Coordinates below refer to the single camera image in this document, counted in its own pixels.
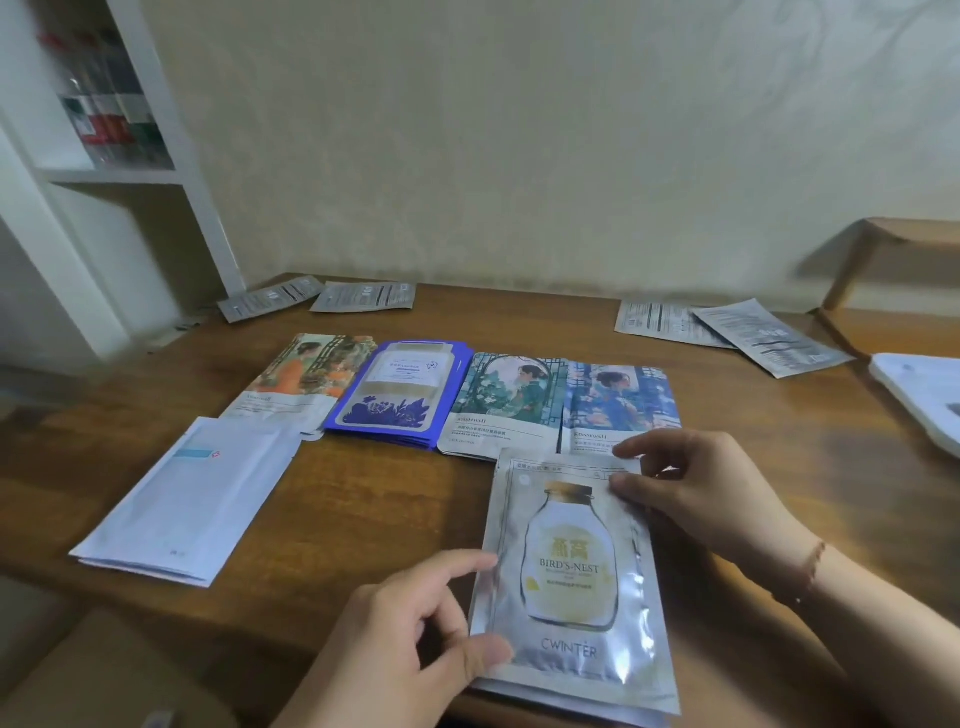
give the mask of paper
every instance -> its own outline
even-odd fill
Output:
[[[924,426],[934,444],[960,457],[960,359],[879,353],[870,373]]]
[[[289,425],[317,437],[375,347],[370,336],[298,334],[221,417]]]
[[[736,349],[697,319],[691,306],[675,303],[621,301],[613,330],[701,347]]]
[[[283,283],[260,288],[217,303],[228,324],[245,321],[266,313],[281,311],[313,298],[324,290],[313,276],[301,276]]]
[[[414,448],[437,446],[473,351],[458,341],[381,344],[326,419],[326,429]]]
[[[413,308],[415,283],[340,283],[327,281],[311,311],[317,313],[363,313],[389,308]]]
[[[478,353],[446,418],[437,447],[447,455],[496,460],[503,448],[557,451],[566,359]]]
[[[639,470],[635,459],[501,451],[483,541],[499,562],[477,574],[468,623],[515,655],[488,680],[564,695],[586,715],[602,715],[598,702],[680,712],[650,533],[610,492],[611,474]]]
[[[853,361],[852,356],[826,347],[789,327],[756,299],[716,308],[698,308],[695,313],[777,379]]]
[[[666,374],[652,367],[570,362],[560,452],[609,455],[658,427],[679,427]]]
[[[367,381],[438,387],[444,378],[448,361],[449,354],[440,352],[385,352]]]
[[[299,446],[294,430],[198,418],[70,555],[208,587]]]

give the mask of table surface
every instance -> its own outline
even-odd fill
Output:
[[[960,357],[960,316],[819,308],[816,317],[847,349],[868,359],[875,353]]]
[[[661,367],[684,425],[732,433],[825,539],[960,617],[960,461],[856,362],[777,381],[738,352],[615,333],[618,302],[422,285],[416,308],[306,304],[211,321],[0,442],[0,569],[100,603],[316,650],[357,586],[442,548],[480,546],[493,466],[327,435],[304,443],[208,590],[74,563],[78,543],[199,415],[218,416],[301,332],[464,340],[476,351]],[[784,317],[821,340],[810,317]],[[655,535],[684,715],[675,726],[871,725],[806,628],[731,565]],[[467,603],[471,583],[455,592]],[[456,714],[564,725],[476,693]]]

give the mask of hand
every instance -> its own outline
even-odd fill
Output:
[[[450,579],[492,569],[496,555],[442,551],[377,586],[360,587],[274,728],[433,728],[475,678],[510,661],[494,634],[468,635]],[[444,654],[420,669],[417,643],[427,619]]]
[[[765,589],[789,594],[799,588],[797,579],[819,539],[780,502],[733,437],[655,429],[625,440],[613,454],[643,455],[643,475],[611,477],[619,496],[663,512]]]

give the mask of wallpaper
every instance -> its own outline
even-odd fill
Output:
[[[809,307],[849,223],[960,217],[953,0],[144,12],[251,283],[298,270]],[[855,303],[960,313],[960,255],[889,255]]]

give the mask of blue flower pattern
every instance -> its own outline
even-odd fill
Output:
[[[389,427],[422,427],[430,406],[423,398],[400,404],[377,401],[376,396],[364,397],[344,415],[347,425],[381,425]]]

